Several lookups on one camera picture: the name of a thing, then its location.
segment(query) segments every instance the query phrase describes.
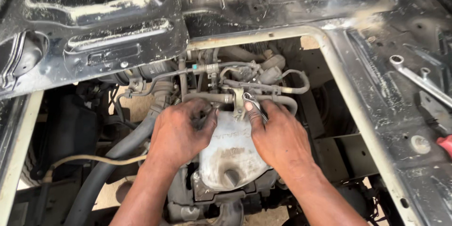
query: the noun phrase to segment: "tire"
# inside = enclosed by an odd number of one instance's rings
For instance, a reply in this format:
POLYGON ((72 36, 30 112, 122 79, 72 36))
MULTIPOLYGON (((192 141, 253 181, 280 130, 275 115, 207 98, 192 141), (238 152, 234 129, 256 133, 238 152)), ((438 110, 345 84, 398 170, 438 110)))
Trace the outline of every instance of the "tire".
POLYGON ((30 171, 36 165, 36 158, 34 156, 33 148, 30 145, 28 148, 27 156, 25 157, 24 165, 22 166, 22 172, 20 173, 20 180, 29 187, 41 186, 41 180, 33 180, 30 177, 30 171))

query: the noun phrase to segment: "engine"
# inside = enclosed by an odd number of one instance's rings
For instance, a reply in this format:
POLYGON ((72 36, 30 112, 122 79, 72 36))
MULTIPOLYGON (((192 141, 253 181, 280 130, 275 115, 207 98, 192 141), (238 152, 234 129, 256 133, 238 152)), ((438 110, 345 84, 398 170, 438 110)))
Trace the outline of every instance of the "engine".
MULTIPOLYGON (((178 171, 169 189, 170 223, 211 217, 210 206, 214 204, 266 197, 277 183, 278 174, 261 159, 251 139, 243 94, 251 94, 257 102, 265 99, 279 102, 295 114, 296 101, 281 93, 306 92, 309 81, 303 72, 285 70, 285 58, 264 50, 266 44, 258 52, 245 48, 247 45, 188 51, 177 62, 157 62, 103 80, 128 84, 126 97, 144 93, 147 80, 153 82, 152 93, 158 90, 160 82, 171 81, 176 91, 170 104, 200 97, 220 109, 210 144, 178 171), (304 85, 287 87, 284 77, 290 73, 304 85)), ((259 205, 260 201, 250 204, 259 205)))

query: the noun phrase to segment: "right hand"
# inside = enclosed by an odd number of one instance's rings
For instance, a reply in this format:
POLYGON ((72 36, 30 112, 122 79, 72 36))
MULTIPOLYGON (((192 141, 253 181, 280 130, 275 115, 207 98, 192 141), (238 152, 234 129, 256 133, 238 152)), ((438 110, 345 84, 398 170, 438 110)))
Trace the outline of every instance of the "right hand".
POLYGON ((264 100, 260 104, 268 115, 266 124, 251 102, 245 103, 245 109, 251 122, 251 137, 262 159, 283 178, 293 173, 298 176, 313 173, 316 165, 300 122, 279 103, 264 100))

